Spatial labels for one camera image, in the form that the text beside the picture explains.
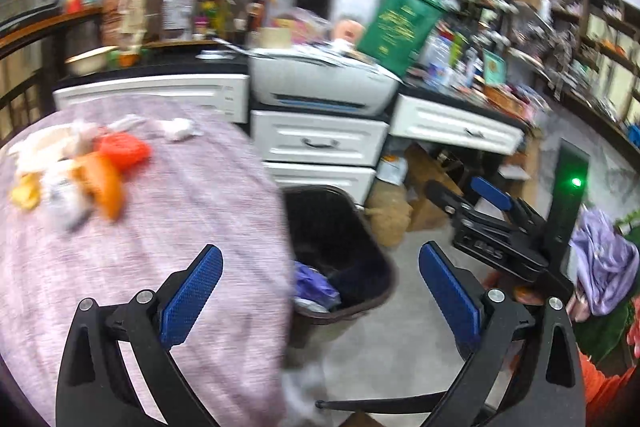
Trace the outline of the yellow foam net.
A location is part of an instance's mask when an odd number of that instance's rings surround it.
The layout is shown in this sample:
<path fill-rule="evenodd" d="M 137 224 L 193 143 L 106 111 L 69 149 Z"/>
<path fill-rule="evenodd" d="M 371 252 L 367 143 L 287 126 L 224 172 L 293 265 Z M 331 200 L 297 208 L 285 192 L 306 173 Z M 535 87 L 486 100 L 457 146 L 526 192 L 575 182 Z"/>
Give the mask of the yellow foam net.
<path fill-rule="evenodd" d="M 21 174 L 12 187 L 11 202 L 21 210 L 34 210 L 39 205 L 41 198 L 40 179 L 39 172 Z"/>

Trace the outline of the white red printed plastic bag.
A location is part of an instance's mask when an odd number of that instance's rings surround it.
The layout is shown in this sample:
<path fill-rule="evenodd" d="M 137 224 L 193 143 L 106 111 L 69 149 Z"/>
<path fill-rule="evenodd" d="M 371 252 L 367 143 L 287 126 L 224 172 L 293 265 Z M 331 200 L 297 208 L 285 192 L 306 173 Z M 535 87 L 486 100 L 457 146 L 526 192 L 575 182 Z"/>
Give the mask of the white red printed plastic bag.
<path fill-rule="evenodd" d="M 99 124 L 76 119 L 32 132 L 9 148 L 8 154 L 15 157 L 16 175 L 43 173 L 58 161 L 92 152 L 93 140 L 102 130 Z"/>

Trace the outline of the purple plastic bag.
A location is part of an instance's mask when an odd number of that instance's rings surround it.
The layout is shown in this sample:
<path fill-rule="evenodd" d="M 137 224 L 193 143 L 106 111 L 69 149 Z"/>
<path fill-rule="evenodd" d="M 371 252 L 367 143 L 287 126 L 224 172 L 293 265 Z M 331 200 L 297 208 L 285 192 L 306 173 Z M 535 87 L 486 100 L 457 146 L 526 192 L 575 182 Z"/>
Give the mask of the purple plastic bag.
<path fill-rule="evenodd" d="M 323 274 L 298 261 L 294 265 L 297 306 L 311 312 L 329 313 L 342 303 L 340 293 Z"/>

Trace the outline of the brown trash bin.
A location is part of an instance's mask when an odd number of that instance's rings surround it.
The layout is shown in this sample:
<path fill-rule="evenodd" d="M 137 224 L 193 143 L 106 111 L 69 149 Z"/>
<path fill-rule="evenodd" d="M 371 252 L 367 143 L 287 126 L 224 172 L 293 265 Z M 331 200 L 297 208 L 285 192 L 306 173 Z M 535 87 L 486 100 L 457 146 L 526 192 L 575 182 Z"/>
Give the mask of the brown trash bin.
<path fill-rule="evenodd" d="M 282 195 L 295 260 L 320 272 L 341 298 L 326 313 L 297 307 L 299 320 L 314 326 L 355 320 L 392 297 L 394 262 L 345 191 L 306 185 L 287 187 Z"/>

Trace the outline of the black tower with green light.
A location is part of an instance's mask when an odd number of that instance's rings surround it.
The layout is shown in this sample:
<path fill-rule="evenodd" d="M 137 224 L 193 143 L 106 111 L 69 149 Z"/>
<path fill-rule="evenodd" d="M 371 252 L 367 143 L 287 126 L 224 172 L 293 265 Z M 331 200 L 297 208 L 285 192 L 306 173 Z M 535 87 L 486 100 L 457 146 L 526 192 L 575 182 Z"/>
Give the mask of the black tower with green light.
<path fill-rule="evenodd" d="M 573 233 L 587 188 L 590 156 L 562 139 L 554 170 L 551 206 L 544 246 L 552 257 L 562 256 Z"/>

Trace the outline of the burlap sack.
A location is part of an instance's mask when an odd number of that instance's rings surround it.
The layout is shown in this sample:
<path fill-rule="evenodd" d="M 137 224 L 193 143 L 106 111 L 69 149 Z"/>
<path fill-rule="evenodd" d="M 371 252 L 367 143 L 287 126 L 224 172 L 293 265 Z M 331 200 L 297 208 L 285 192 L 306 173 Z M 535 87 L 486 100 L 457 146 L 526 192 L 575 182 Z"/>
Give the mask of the burlap sack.
<path fill-rule="evenodd" d="M 407 202 L 403 185 L 375 180 L 364 204 L 364 214 L 376 241 L 394 249 L 404 239 L 411 222 L 412 207 Z"/>

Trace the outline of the purple cloth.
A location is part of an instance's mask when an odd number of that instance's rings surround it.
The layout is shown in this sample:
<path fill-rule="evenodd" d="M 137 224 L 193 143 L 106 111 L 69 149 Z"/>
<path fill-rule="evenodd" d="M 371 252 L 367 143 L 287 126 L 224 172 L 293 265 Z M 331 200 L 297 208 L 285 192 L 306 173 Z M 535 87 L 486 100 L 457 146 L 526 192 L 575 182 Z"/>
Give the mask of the purple cloth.
<path fill-rule="evenodd" d="M 575 255 L 578 286 L 592 315 L 608 315 L 636 287 L 639 249 L 615 231 L 602 210 L 580 212 L 570 252 Z"/>

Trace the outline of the white right desk drawer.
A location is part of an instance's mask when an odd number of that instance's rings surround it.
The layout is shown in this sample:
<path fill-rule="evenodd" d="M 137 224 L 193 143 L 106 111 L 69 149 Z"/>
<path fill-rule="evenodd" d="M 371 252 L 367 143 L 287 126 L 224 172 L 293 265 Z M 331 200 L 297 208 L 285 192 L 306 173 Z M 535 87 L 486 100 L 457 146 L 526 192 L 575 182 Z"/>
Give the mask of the white right desk drawer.
<path fill-rule="evenodd" d="M 390 122 L 390 135 L 511 155 L 520 145 L 524 131 L 469 110 L 401 94 Z"/>

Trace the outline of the white desk drawer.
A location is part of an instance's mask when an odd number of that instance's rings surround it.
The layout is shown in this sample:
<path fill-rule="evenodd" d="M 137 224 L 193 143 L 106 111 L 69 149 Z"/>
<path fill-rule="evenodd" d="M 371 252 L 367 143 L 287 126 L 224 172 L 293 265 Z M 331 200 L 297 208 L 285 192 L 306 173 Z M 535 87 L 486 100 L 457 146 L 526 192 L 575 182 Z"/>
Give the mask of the white desk drawer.
<path fill-rule="evenodd" d="M 520 145 L 524 131 L 469 110 L 401 94 L 390 122 L 390 135 L 511 155 Z"/>
<path fill-rule="evenodd" d="M 248 121 L 250 77 L 246 74 L 154 75 L 99 80 L 55 90 L 58 108 L 115 95 L 153 95 L 209 107 L 233 124 Z"/>

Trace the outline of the white drawer cabinet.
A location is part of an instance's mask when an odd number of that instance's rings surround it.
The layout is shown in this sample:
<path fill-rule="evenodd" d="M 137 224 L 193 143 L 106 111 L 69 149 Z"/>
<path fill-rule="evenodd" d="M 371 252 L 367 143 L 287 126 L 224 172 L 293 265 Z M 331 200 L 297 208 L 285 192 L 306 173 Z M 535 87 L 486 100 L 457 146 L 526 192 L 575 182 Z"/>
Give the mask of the white drawer cabinet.
<path fill-rule="evenodd" d="M 329 185 L 366 200 L 388 124 L 380 120 L 254 110 L 250 137 L 280 187 Z"/>

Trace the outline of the clear crumpled plastic bag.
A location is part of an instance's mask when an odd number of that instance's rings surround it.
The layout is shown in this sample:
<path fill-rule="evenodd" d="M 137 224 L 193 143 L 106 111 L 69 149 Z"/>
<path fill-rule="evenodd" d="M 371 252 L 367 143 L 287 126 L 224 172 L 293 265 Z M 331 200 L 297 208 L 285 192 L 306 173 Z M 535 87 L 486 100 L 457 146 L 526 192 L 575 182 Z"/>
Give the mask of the clear crumpled plastic bag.
<path fill-rule="evenodd" d="M 80 228 L 93 210 L 91 198 L 60 172 L 48 172 L 42 178 L 42 200 L 50 225 L 65 232 Z"/>

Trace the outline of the purple grey tablecloth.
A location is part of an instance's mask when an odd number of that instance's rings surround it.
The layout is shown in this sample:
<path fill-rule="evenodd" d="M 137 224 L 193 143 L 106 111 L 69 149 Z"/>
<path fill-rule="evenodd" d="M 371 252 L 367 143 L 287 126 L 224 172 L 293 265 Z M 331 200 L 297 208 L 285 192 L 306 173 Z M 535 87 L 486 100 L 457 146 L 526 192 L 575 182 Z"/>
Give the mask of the purple grey tablecloth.
<path fill-rule="evenodd" d="M 163 96 L 117 95 L 73 105 L 42 127 L 130 114 L 150 160 L 126 181 L 117 221 L 91 216 L 75 232 L 50 225 L 44 207 L 1 202 L 1 355 L 47 423 L 76 307 L 126 303 L 190 265 L 206 245 L 224 273 L 186 342 L 180 371 L 224 426 L 274 426 L 284 413 L 280 377 L 293 292 L 281 195 L 248 136 L 212 110 Z M 202 135 L 169 142 L 158 120 L 188 118 Z"/>

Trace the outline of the white left desk drawer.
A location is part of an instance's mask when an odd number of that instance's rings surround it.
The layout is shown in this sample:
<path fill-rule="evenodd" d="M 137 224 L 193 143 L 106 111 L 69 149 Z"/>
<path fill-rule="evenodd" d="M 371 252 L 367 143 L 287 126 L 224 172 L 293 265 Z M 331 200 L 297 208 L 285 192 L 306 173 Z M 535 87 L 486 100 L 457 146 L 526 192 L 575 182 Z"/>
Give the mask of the white left desk drawer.
<path fill-rule="evenodd" d="M 58 108 L 115 95 L 153 95 L 209 107 L 233 124 L 248 121 L 250 77 L 246 74 L 154 75 L 99 80 L 55 90 Z"/>

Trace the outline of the small white crumpled tissue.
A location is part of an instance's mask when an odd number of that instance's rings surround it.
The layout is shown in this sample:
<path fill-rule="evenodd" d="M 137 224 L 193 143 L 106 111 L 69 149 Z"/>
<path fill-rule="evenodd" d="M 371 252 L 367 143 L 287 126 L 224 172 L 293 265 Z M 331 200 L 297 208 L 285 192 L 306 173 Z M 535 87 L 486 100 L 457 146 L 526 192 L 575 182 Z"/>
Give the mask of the small white crumpled tissue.
<path fill-rule="evenodd" d="M 158 120 L 157 126 L 169 142 L 186 141 L 194 136 L 202 135 L 195 122 L 188 118 L 172 118 L 171 120 Z"/>

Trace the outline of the wooden railing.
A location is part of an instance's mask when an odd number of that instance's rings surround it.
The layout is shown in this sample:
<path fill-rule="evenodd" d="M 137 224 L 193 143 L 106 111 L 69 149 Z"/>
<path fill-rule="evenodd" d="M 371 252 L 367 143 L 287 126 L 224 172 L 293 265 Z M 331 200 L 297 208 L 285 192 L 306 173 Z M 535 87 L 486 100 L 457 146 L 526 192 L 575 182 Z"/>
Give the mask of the wooden railing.
<path fill-rule="evenodd" d="M 102 6 L 27 12 L 1 27 L 1 142 L 56 111 L 66 61 L 101 45 Z"/>

